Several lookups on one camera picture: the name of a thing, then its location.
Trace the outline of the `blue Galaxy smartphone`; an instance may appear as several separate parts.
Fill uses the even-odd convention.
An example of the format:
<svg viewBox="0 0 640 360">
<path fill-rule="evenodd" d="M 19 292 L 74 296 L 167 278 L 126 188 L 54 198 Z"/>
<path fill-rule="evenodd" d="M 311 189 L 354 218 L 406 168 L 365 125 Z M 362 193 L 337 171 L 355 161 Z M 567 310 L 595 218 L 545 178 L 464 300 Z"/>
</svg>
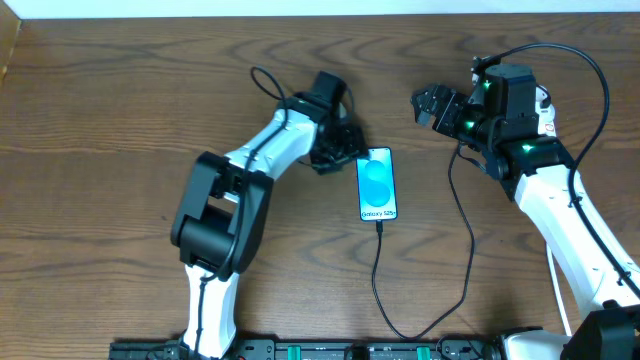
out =
<svg viewBox="0 0 640 360">
<path fill-rule="evenodd" d="M 395 220 L 398 217 L 392 151 L 370 148 L 356 160 L 360 219 L 365 222 Z"/>
</svg>

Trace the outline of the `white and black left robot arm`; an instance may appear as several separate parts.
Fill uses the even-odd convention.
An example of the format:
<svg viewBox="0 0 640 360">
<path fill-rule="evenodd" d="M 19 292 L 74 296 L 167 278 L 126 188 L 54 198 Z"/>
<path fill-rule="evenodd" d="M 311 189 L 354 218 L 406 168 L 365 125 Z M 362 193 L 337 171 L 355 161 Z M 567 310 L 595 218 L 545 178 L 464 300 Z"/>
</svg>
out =
<svg viewBox="0 0 640 360">
<path fill-rule="evenodd" d="M 221 359 L 231 347 L 238 280 L 260 246 L 275 182 L 306 157 L 319 175 L 364 156 L 362 128 L 342 99 L 346 82 L 319 72 L 308 91 L 272 93 L 272 120 L 242 147 L 223 156 L 202 153 L 171 227 L 189 280 L 188 326 L 182 359 Z"/>
</svg>

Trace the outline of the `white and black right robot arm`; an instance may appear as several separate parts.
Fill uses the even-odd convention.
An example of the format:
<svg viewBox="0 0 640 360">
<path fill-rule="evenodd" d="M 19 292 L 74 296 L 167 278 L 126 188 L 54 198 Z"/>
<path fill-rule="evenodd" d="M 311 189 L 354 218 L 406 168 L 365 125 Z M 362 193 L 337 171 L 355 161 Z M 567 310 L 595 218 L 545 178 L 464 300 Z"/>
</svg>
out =
<svg viewBox="0 0 640 360">
<path fill-rule="evenodd" d="M 573 335 L 521 328 L 500 335 L 501 359 L 636 359 L 639 267 L 586 194 L 555 133 L 555 109 L 530 67 L 477 66 L 465 95 L 441 84 L 413 93 L 415 120 L 478 151 L 483 170 L 535 224 L 582 317 Z"/>
</svg>

